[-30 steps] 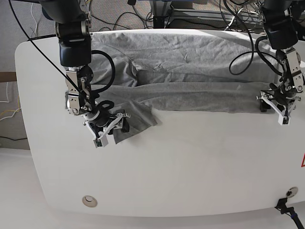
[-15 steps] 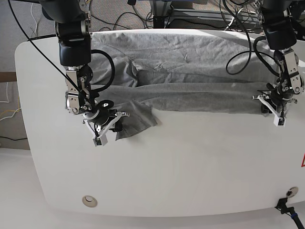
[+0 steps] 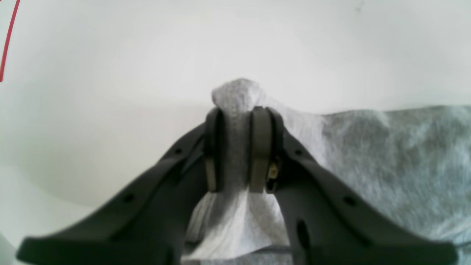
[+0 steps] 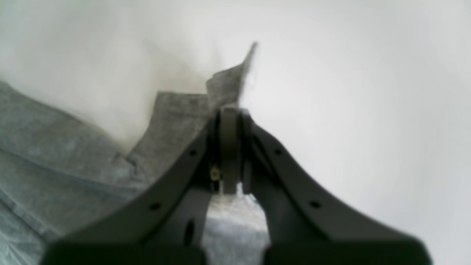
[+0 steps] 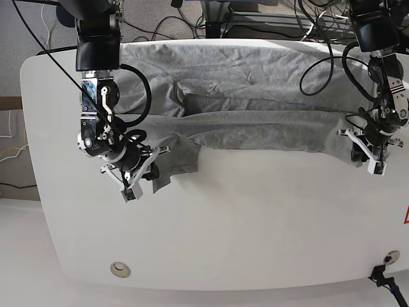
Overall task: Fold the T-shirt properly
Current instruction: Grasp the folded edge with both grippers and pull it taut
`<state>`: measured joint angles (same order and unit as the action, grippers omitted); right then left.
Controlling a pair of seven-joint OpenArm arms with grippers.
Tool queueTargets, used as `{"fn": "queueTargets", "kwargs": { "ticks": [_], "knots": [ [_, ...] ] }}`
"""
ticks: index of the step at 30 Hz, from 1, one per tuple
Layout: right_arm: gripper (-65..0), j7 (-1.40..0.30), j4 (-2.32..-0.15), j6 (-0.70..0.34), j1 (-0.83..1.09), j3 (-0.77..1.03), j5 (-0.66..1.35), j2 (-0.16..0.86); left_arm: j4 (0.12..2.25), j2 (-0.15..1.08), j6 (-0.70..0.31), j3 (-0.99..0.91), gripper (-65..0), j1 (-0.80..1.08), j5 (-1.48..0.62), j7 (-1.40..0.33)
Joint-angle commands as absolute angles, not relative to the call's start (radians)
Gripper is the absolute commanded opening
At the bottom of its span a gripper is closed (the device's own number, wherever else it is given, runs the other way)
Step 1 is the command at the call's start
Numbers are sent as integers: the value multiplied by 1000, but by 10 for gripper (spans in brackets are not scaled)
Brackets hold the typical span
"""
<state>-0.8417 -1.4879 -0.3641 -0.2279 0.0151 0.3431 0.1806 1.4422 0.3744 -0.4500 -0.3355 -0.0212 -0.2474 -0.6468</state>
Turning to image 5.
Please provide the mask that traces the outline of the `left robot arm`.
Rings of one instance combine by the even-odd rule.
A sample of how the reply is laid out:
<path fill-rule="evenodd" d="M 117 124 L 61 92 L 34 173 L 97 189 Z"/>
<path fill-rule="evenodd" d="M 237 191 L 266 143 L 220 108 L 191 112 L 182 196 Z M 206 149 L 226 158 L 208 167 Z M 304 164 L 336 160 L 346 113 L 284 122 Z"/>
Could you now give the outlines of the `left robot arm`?
<path fill-rule="evenodd" d="M 408 47 L 408 39 L 399 29 L 408 17 L 408 1 L 348 1 L 347 4 L 356 41 L 345 47 L 341 62 L 349 80 L 373 106 L 356 112 L 356 116 L 366 121 L 364 128 L 340 133 L 353 142 L 351 160 L 368 162 L 371 174 L 382 175 L 388 146 L 403 146 L 402 141 L 393 139 L 393 134 L 408 125 L 404 70 L 397 58 Z M 369 53 L 367 70 L 376 84 L 376 96 L 369 94 L 348 68 L 349 51 L 356 47 Z"/>

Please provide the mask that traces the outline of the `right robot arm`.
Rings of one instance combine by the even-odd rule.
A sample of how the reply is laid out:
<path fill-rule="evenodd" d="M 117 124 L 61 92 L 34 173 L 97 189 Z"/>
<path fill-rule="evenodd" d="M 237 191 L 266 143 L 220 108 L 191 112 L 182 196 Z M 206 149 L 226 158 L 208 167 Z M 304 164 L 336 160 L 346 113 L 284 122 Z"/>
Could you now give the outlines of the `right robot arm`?
<path fill-rule="evenodd" d="M 87 156 L 105 161 L 102 173 L 117 181 L 121 192 L 136 198 L 141 179 L 156 190 L 170 183 L 161 175 L 156 160 L 168 147 L 144 144 L 147 134 L 137 126 L 147 117 L 152 94 L 147 78 L 136 68 L 121 63 L 121 1 L 61 1 L 73 16 L 77 31 L 76 71 L 81 73 L 81 130 L 77 144 Z M 112 72 L 126 70 L 138 76 L 145 90 L 142 113 L 130 122 L 117 117 L 114 108 L 120 90 Z"/>

